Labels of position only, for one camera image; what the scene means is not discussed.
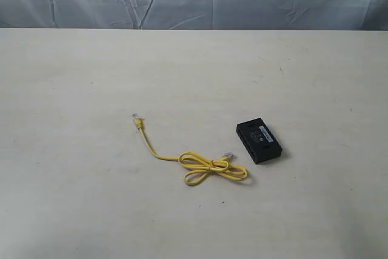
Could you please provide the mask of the black network switch box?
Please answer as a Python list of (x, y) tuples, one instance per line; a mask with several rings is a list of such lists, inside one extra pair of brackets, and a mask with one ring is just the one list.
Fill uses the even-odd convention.
[(236, 132), (254, 164), (279, 158), (283, 152), (262, 118), (237, 124)]

